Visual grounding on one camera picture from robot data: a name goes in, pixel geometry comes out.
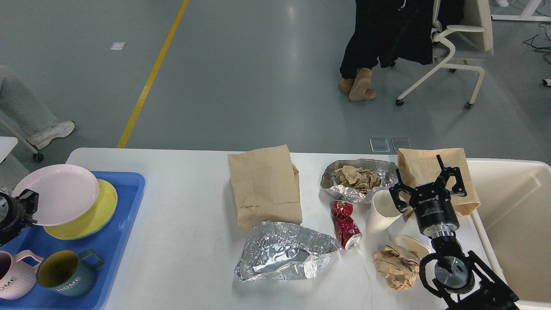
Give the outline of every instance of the yellow floor line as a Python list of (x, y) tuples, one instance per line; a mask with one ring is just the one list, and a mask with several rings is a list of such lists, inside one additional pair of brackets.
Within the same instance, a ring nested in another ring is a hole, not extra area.
[(145, 86), (143, 87), (142, 94), (139, 96), (138, 102), (136, 102), (136, 106), (134, 107), (134, 110), (132, 111), (132, 115), (130, 116), (130, 119), (128, 120), (128, 123), (126, 123), (125, 130), (122, 132), (121, 139), (118, 141), (117, 148), (124, 148), (126, 145), (126, 142), (128, 141), (128, 138), (130, 137), (130, 133), (132, 133), (132, 129), (134, 128), (134, 124), (136, 124), (136, 120), (138, 119), (139, 113), (142, 111), (143, 104), (145, 103), (145, 100), (147, 99), (147, 95), (149, 94), (149, 90), (151, 89), (151, 85), (153, 85), (153, 82), (155, 81), (155, 77), (157, 76), (157, 72), (159, 71), (159, 67), (163, 63), (163, 59), (165, 58), (166, 51), (168, 50), (170, 46), (170, 42), (172, 41), (172, 37), (174, 36), (174, 33), (176, 32), (176, 28), (178, 28), (178, 24), (180, 23), (180, 19), (182, 19), (183, 11), (186, 10), (187, 3), (189, 0), (184, 0), (182, 2), (182, 6), (180, 7), (180, 10), (178, 11), (178, 15), (176, 15), (176, 18), (174, 19), (174, 22), (172, 23), (172, 27), (170, 28), (169, 34), (166, 36), (165, 43), (163, 44), (163, 47), (161, 48), (161, 51), (159, 52), (159, 56), (157, 56), (157, 60), (155, 61), (155, 65), (153, 65), (153, 69), (151, 70), (151, 73), (149, 74), (149, 77), (147, 78), (147, 82), (145, 83)]

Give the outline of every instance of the office chair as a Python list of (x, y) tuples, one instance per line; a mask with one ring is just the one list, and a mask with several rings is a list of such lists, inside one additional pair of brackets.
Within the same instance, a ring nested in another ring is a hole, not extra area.
[(19, 134), (15, 129), (13, 129), (6, 121), (0, 117), (0, 125), (4, 126), (12, 135), (14, 135), (23, 145), (25, 145), (32, 153), (33, 160), (36, 162), (42, 162), (44, 160), (44, 154), (40, 153), (34, 146), (27, 142), (27, 140)]
[(478, 72), (478, 79), (474, 86), (471, 99), (465, 104), (471, 109), (477, 98), (480, 85), (484, 79), (484, 69), (471, 66), (468, 60), (488, 60), (494, 55), (494, 39), (491, 29), (490, 5), (488, 0), (465, 0), (463, 6), (464, 17), (460, 25), (449, 25), (442, 31), (438, 22), (440, 0), (434, 1), (433, 6), (433, 58), (436, 65), (424, 77), (418, 80), (396, 99), (396, 105), (404, 105), (404, 98), (416, 89), (438, 69), (447, 68), (450, 72), (456, 70), (470, 70)]

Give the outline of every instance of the person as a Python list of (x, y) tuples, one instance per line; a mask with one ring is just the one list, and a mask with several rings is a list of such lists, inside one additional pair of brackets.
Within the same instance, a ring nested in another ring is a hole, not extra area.
[(74, 122), (59, 122), (23, 82), (5, 66), (0, 66), (0, 111), (19, 125), (27, 141), (37, 149), (74, 130)]
[[(354, 34), (344, 51), (338, 88), (353, 101), (376, 97), (371, 88), (373, 67), (392, 66), (403, 58), (432, 63), (434, 0), (355, 0)], [(464, 0), (440, 3), (438, 21), (456, 24), (463, 18)]]

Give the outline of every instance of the crumpled brown paper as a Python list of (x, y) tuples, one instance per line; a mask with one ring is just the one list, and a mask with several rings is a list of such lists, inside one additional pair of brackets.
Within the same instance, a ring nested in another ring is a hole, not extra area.
[(299, 171), (287, 145), (228, 155), (237, 227), (263, 221), (302, 223)]
[[(461, 170), (461, 177), (463, 178), (467, 196), (452, 196), (451, 204), (453, 205), (453, 209), (461, 216), (471, 214), (480, 205), (480, 198), (478, 198), (478, 194), (474, 190), (467, 158), (462, 148), (432, 150), (399, 148), (398, 169), (400, 170), (402, 181), (413, 188), (428, 182), (434, 182), (440, 174), (440, 166), (436, 159), (436, 155), (438, 154), (442, 157), (444, 164), (459, 167)], [(455, 178), (450, 178), (446, 188), (451, 190), (454, 185)]]
[(381, 178), (364, 168), (356, 168), (344, 165), (342, 168), (332, 172), (337, 177), (336, 185), (343, 185), (353, 188), (363, 194), (367, 194), (372, 188), (381, 185)]
[(420, 263), (415, 252), (398, 245), (387, 245), (373, 256), (377, 271), (384, 274), (391, 288), (399, 291), (413, 287), (419, 275)]

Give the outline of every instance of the mug handle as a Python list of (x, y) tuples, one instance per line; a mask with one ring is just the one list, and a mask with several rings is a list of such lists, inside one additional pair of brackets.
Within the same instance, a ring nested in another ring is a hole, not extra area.
[(78, 254), (78, 258), (80, 260), (84, 260), (87, 257), (92, 256), (92, 255), (95, 256), (98, 259), (98, 262), (95, 263), (92, 266), (92, 268), (94, 268), (94, 270), (100, 269), (104, 265), (105, 261), (103, 260), (103, 258), (101, 256), (97, 255), (96, 252), (94, 252), (94, 250), (92, 250), (92, 249), (84, 250), (82, 253)]
[(38, 270), (38, 267), (40, 266), (40, 263), (44, 260), (44, 258), (34, 254), (31, 250), (23, 250), (15, 256), (15, 261), (20, 261), (26, 257), (32, 257), (34, 260), (38, 262), (35, 266), (31, 267), (34, 272)]

